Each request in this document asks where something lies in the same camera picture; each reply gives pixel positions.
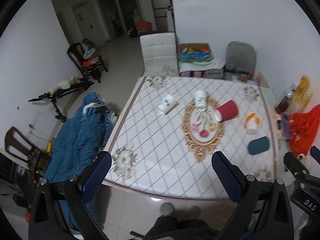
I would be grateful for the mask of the white bamboo print paper cup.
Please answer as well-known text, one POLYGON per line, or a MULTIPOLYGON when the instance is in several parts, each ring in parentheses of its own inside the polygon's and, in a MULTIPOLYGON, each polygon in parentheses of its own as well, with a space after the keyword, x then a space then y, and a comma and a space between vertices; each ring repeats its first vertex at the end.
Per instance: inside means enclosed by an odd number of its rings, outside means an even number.
POLYGON ((158 105, 158 112, 161 115, 166 115, 176 105, 176 103, 177 101, 175 98, 172 95, 167 94, 158 105))

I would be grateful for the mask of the dark teal cup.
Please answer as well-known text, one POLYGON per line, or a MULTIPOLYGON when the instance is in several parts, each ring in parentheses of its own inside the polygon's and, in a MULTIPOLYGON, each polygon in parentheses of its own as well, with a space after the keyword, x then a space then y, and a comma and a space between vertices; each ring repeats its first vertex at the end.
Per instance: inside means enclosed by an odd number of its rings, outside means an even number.
POLYGON ((252 140, 248 144, 248 153, 250 155, 257 155, 268 151, 270 148, 270 141, 268 137, 260 137, 252 140))

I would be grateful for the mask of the orange and white paper cup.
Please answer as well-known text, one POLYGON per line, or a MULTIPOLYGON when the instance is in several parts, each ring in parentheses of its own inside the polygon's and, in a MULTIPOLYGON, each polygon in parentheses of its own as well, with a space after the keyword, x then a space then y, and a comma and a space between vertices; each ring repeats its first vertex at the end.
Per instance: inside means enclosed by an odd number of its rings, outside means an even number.
POLYGON ((260 126, 260 118, 256 113, 249 114, 244 122, 244 127, 249 135, 255 135, 260 126))

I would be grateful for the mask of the red ribbed paper cup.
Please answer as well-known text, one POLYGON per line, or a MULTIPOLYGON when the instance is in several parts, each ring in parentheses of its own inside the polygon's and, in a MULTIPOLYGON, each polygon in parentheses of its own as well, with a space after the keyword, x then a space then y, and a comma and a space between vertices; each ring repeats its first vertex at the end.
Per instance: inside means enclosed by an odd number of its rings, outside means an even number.
POLYGON ((225 122, 237 117, 239 114, 238 107, 233 100, 229 100, 222 106, 218 107, 215 112, 215 120, 217 122, 225 122))

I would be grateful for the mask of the white enamel mug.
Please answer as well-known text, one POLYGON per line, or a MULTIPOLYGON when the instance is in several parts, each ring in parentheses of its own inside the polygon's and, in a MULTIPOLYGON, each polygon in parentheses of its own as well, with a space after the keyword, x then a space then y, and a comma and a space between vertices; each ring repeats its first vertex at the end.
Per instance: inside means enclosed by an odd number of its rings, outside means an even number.
POLYGON ((311 155, 299 154, 297 156, 297 159, 306 167, 306 169, 308 171, 311 171, 311 169, 312 169, 312 156, 311 155))

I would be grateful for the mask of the red plastic bag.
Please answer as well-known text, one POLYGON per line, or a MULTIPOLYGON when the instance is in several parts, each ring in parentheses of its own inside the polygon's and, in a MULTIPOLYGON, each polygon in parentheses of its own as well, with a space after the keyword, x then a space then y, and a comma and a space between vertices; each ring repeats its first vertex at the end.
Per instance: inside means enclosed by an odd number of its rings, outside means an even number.
POLYGON ((319 129, 319 105, 308 113, 293 113, 289 116, 291 152, 295 157, 307 155, 319 129))

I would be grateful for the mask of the dark liquid bottle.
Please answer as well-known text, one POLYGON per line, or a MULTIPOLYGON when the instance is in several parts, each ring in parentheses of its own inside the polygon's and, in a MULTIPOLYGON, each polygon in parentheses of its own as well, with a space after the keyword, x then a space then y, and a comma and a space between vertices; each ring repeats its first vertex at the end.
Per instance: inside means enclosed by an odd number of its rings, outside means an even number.
POLYGON ((284 91, 274 108, 277 114, 284 113, 288 109, 295 90, 295 87, 290 87, 284 91))

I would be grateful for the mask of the yellow snack bag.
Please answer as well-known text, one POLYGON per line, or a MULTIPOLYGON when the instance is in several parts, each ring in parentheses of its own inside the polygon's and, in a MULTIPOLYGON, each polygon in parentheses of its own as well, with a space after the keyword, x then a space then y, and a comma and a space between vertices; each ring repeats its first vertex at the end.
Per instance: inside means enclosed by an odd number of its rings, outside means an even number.
POLYGON ((302 113, 313 96, 310 79, 303 75, 295 89, 291 102, 291 113, 302 113))

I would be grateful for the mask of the dark wooden chair near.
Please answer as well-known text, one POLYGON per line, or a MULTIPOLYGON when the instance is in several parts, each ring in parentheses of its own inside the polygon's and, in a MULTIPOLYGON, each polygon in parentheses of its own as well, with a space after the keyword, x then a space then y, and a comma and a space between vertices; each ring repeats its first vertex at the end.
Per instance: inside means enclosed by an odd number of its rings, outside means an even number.
POLYGON ((35 181, 43 177, 51 161, 48 153, 37 147, 14 126, 5 134, 1 154, 25 168, 35 181))

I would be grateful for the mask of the dark wooden chair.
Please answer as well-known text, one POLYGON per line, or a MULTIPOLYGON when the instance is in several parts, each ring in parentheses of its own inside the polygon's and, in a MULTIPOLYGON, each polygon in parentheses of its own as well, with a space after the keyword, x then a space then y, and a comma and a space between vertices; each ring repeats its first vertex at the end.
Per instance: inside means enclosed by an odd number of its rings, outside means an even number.
POLYGON ((85 50, 82 43, 71 44, 67 50, 67 55, 76 65, 83 78, 93 79, 101 83, 102 73, 108 69, 101 55, 98 55, 95 48, 85 50))
POLYGON ((51 161, 48 153, 37 147, 14 126, 5 134, 1 154, 25 168, 35 181, 43 177, 51 161))

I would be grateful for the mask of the blue quilted blanket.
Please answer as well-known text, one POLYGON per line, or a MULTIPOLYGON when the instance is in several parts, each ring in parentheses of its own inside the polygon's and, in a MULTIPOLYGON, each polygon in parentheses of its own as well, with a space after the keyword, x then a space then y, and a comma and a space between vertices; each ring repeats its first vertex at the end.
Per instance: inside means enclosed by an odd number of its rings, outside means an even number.
MULTIPOLYGON (((74 116, 63 124, 54 141, 52 160, 44 179, 51 183, 63 182, 72 175, 79 176, 86 166, 93 164, 112 133, 115 118, 99 94, 86 94, 74 116)), ((62 200, 60 206, 68 227, 79 231, 67 203, 62 200)), ((87 202, 86 207, 99 223, 96 201, 87 202)))

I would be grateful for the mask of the patterned white tablecloth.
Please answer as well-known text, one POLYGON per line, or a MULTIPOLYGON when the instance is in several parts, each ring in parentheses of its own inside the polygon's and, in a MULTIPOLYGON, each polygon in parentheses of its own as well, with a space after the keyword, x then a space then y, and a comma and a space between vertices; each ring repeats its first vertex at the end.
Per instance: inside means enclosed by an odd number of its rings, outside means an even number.
POLYGON ((138 79, 107 142, 113 165, 104 184, 155 197, 220 200, 227 194, 212 169, 212 154, 221 151, 244 174, 259 180, 276 177, 273 145, 257 155, 248 153, 248 144, 260 137, 273 140, 268 105, 263 91, 239 82, 191 77, 138 79), (204 90, 207 108, 195 109, 195 92, 204 90), (158 105, 167 95, 176 105, 166 114, 158 105), (237 117, 215 120, 215 110, 233 100, 237 117), (257 134, 249 135, 246 117, 260 118, 257 134))

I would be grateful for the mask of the grey padded chair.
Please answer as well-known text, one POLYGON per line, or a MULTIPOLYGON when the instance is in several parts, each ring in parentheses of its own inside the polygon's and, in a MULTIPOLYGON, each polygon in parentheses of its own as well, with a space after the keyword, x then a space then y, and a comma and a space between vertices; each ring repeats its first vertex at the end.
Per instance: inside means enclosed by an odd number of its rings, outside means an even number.
POLYGON ((226 64, 224 74, 226 80, 232 80, 232 76, 245 76, 252 80, 257 63, 257 54, 252 45, 233 41, 226 49, 226 64))

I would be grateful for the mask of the dark wooden chair far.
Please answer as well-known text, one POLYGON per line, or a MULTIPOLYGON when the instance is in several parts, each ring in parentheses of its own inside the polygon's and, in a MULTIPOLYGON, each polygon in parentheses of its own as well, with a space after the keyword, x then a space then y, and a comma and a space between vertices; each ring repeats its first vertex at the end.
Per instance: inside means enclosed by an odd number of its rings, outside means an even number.
POLYGON ((101 55, 98 55, 95 48, 85 50, 82 43, 71 44, 67 50, 67 55, 76 65, 83 78, 93 79, 101 83, 102 73, 108 69, 101 55))

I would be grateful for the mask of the cardboard box with items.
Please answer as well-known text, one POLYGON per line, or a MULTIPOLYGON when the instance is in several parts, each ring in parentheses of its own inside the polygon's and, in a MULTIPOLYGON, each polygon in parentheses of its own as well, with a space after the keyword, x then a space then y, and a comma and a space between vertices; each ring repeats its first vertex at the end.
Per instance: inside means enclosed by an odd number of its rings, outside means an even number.
POLYGON ((208 43, 183 43, 178 48, 178 60, 184 63, 210 62, 213 56, 208 43))

